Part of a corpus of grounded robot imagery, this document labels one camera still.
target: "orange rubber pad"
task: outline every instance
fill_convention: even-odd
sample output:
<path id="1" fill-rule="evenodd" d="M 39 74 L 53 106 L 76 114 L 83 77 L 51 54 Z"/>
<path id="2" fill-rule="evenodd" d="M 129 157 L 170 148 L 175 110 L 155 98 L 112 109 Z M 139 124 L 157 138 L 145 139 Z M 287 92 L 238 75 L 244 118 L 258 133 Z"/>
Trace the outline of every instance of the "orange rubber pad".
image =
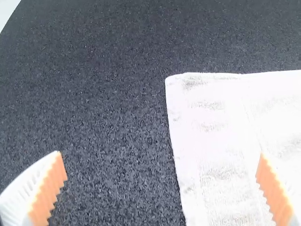
<path id="1" fill-rule="evenodd" d="M 267 199 L 266 203 L 269 205 L 269 211 L 273 214 L 276 225 L 288 226 L 294 216 L 293 206 L 286 189 L 264 154 L 260 155 L 256 182 L 260 185 L 263 196 Z"/>
<path id="2" fill-rule="evenodd" d="M 38 192 L 29 208 L 28 216 L 34 226 L 48 225 L 48 218 L 51 217 L 50 211 L 55 208 L 56 196 L 60 193 L 60 188 L 64 186 L 66 180 L 67 174 L 62 155 L 57 152 L 53 163 L 43 176 L 37 189 Z"/>

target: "dark gray carpet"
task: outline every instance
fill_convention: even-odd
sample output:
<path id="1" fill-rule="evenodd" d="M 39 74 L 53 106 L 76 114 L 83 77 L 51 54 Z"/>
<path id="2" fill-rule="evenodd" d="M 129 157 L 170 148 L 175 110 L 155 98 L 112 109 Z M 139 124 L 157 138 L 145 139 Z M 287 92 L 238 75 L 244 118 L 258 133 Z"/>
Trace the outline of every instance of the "dark gray carpet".
<path id="1" fill-rule="evenodd" d="M 301 69 L 299 0 L 22 0 L 0 34 L 0 190 L 62 150 L 53 225 L 183 226 L 164 79 Z"/>

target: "white cloth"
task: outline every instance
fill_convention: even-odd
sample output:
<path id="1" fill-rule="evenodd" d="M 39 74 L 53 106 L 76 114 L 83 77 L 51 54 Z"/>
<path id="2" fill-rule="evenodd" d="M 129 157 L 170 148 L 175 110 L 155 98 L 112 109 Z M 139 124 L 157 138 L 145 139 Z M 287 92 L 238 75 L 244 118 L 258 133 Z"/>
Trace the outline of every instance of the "white cloth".
<path id="1" fill-rule="evenodd" d="M 165 84 L 187 226 L 275 225 L 255 173 L 261 151 L 301 170 L 301 70 L 184 73 Z"/>

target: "orange serrated edge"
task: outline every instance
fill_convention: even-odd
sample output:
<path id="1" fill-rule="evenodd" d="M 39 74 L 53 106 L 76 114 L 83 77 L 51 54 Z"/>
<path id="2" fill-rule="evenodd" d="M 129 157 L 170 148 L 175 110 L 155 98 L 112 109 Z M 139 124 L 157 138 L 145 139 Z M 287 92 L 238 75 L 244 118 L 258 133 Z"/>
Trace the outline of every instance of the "orange serrated edge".
<path id="1" fill-rule="evenodd" d="M 28 212 L 34 226 L 48 226 L 48 218 L 51 217 L 50 211 L 54 209 L 54 203 L 57 201 L 56 196 L 60 193 L 60 188 L 64 186 L 64 181 L 67 179 L 62 154 L 57 152 Z"/>
<path id="2" fill-rule="evenodd" d="M 270 161 L 263 153 L 261 153 L 258 163 L 256 182 L 267 199 L 269 211 L 273 214 L 276 225 L 288 226 L 294 216 L 293 206 Z"/>

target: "folded towel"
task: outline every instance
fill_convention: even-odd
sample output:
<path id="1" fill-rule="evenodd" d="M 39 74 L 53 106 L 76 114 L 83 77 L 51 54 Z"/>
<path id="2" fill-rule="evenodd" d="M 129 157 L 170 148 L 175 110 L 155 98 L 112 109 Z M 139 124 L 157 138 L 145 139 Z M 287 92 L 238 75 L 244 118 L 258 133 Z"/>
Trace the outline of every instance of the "folded towel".
<path id="1" fill-rule="evenodd" d="M 174 75 L 166 104 L 187 226 L 275 225 L 256 168 L 301 170 L 301 70 Z"/>

